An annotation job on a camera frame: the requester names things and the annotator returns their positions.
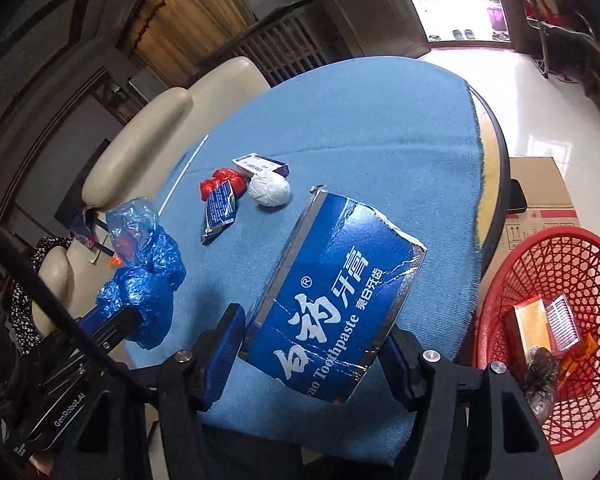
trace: patterned clothing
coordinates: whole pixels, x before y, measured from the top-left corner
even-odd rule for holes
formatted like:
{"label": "patterned clothing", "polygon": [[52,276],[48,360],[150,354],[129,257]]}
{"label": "patterned clothing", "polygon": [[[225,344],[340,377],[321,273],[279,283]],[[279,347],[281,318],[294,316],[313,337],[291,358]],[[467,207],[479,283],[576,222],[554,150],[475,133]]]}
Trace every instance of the patterned clothing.
{"label": "patterned clothing", "polygon": [[[40,270],[40,266],[48,252],[57,246],[68,249],[70,238],[50,237],[45,236],[37,243],[37,250],[31,258],[33,269]],[[28,354],[33,347],[42,341],[40,333],[37,331],[33,323],[31,313],[32,300],[25,293],[22,286],[17,283],[13,296],[11,297],[11,324],[13,332],[16,336],[17,349],[21,354]]]}

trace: cardboard box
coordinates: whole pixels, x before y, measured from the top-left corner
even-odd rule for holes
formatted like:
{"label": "cardboard box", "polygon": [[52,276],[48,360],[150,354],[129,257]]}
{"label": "cardboard box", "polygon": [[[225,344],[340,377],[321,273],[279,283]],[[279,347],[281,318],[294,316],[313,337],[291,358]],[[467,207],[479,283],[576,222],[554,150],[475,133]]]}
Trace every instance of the cardboard box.
{"label": "cardboard box", "polygon": [[479,319],[493,276],[515,247],[542,229],[557,225],[580,225],[567,187],[552,157],[512,157],[510,167],[511,178],[519,181],[525,194],[527,209],[521,214],[507,215],[496,252],[480,282],[476,319]]}
{"label": "cardboard box", "polygon": [[317,399],[349,399],[426,248],[371,206],[318,189],[257,303],[241,356]]}

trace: blue tablecloth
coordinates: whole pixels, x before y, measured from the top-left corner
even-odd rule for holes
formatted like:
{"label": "blue tablecloth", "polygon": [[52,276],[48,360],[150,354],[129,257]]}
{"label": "blue tablecloth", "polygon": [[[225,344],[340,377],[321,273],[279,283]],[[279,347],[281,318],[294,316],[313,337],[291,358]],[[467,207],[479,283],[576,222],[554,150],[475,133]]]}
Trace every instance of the blue tablecloth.
{"label": "blue tablecloth", "polygon": [[[174,169],[159,206],[197,146]],[[282,209],[239,200],[237,220],[200,244],[199,182],[250,152],[288,163],[291,201]],[[187,278],[175,294],[171,331],[157,348],[128,343],[138,366],[190,348],[230,302],[247,315],[309,188],[374,206],[429,252],[398,317],[425,348],[454,357],[480,280],[475,221],[482,147],[466,82],[432,64],[397,57],[347,60],[271,89],[210,134],[173,192],[161,224],[179,243]],[[286,388],[237,359],[203,421],[356,460],[392,463],[413,417],[393,400],[376,361],[352,398],[333,406]]]}

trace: screw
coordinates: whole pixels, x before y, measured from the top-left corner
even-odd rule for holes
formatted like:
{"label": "screw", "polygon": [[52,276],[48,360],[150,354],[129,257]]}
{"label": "screw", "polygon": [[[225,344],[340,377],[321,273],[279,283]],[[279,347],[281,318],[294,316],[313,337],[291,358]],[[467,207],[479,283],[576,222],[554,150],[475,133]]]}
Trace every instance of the screw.
{"label": "screw", "polygon": [[430,363],[437,363],[440,361],[440,354],[435,350],[425,350],[422,352],[422,357],[424,357],[424,361],[429,361]]}
{"label": "screw", "polygon": [[193,354],[190,350],[178,350],[175,355],[178,363],[186,363],[191,360],[191,357],[193,357]]}
{"label": "screw", "polygon": [[491,363],[491,370],[493,370],[497,374],[503,374],[507,371],[507,365],[504,364],[502,361],[494,361],[493,363]]}

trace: toothpaste box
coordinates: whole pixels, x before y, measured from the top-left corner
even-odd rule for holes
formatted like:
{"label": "toothpaste box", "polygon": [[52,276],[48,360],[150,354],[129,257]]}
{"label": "toothpaste box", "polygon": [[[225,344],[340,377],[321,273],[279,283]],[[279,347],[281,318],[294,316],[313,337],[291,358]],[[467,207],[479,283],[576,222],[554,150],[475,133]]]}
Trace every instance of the toothpaste box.
{"label": "toothpaste box", "polygon": [[298,392],[343,404],[425,253],[371,206],[317,189],[257,301],[243,358]]}

